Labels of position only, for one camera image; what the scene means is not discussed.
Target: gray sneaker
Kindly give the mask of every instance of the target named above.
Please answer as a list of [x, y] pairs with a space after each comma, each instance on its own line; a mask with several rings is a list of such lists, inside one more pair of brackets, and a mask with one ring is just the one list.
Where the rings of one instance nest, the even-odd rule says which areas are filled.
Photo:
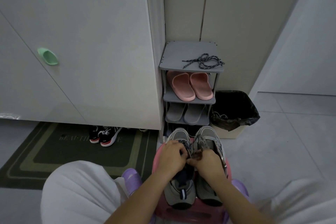
[[[184, 128], [177, 128], [168, 137], [169, 140], [177, 140], [183, 143], [190, 158], [190, 138]], [[185, 210], [190, 208], [196, 198], [195, 185], [193, 182], [194, 168], [186, 164], [180, 172], [167, 184], [164, 189], [167, 203], [174, 209]]]
[[[214, 129], [210, 126], [203, 126], [198, 130], [195, 136], [195, 143], [192, 144], [191, 151], [192, 153], [195, 153], [201, 148], [210, 148], [220, 157], [225, 175], [227, 177], [228, 172], [225, 163], [225, 152], [219, 137], [217, 136]], [[219, 197], [216, 195], [216, 192], [200, 175], [198, 175], [196, 178], [195, 183], [197, 197], [205, 204], [215, 207], [223, 205]]]

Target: pink stool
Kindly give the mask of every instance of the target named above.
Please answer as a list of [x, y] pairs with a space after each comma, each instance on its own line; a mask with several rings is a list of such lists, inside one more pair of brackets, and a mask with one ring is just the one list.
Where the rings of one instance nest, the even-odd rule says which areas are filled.
[[[153, 161], [152, 173], [158, 167], [159, 157], [162, 152], [162, 146], [157, 150]], [[225, 160], [229, 181], [232, 180], [231, 168], [227, 159]], [[225, 214], [224, 207], [212, 207], [204, 204], [200, 199], [196, 198], [195, 203], [187, 210], [175, 210], [167, 204], [164, 193], [162, 193], [157, 207], [155, 209], [156, 216], [178, 222], [202, 223], [202, 224], [222, 224]]]

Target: forearm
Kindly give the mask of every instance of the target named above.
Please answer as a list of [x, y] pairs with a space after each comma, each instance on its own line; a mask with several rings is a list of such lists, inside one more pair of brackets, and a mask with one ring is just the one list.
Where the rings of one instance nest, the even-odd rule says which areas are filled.
[[148, 224], [171, 177], [157, 170], [107, 219], [105, 224]]
[[223, 202], [230, 219], [234, 224], [270, 224], [272, 221], [260, 213], [241, 192], [239, 192], [225, 175], [218, 177], [210, 184]]

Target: floor tile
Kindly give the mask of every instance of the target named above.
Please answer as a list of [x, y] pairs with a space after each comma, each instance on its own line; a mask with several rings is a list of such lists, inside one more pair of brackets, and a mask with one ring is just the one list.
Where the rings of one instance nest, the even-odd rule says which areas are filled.
[[291, 180], [321, 177], [286, 115], [260, 116], [237, 139], [221, 139], [233, 178], [246, 185], [253, 202], [273, 196]]
[[0, 223], [41, 223], [41, 190], [0, 188]]
[[283, 112], [336, 115], [336, 96], [274, 93]]
[[326, 179], [336, 180], [336, 117], [287, 114]]
[[29, 120], [0, 119], [0, 168], [38, 123]]
[[258, 92], [253, 100], [259, 112], [282, 112], [281, 107], [273, 96], [273, 93]]

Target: door mat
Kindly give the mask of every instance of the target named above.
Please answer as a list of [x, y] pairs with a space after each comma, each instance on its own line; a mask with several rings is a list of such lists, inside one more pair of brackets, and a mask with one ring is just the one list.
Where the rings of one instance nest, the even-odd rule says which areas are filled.
[[101, 165], [115, 179], [135, 168], [146, 180], [152, 173], [158, 131], [123, 128], [109, 147], [89, 141], [88, 126], [40, 122], [0, 169], [0, 187], [42, 189], [61, 165], [86, 160]]

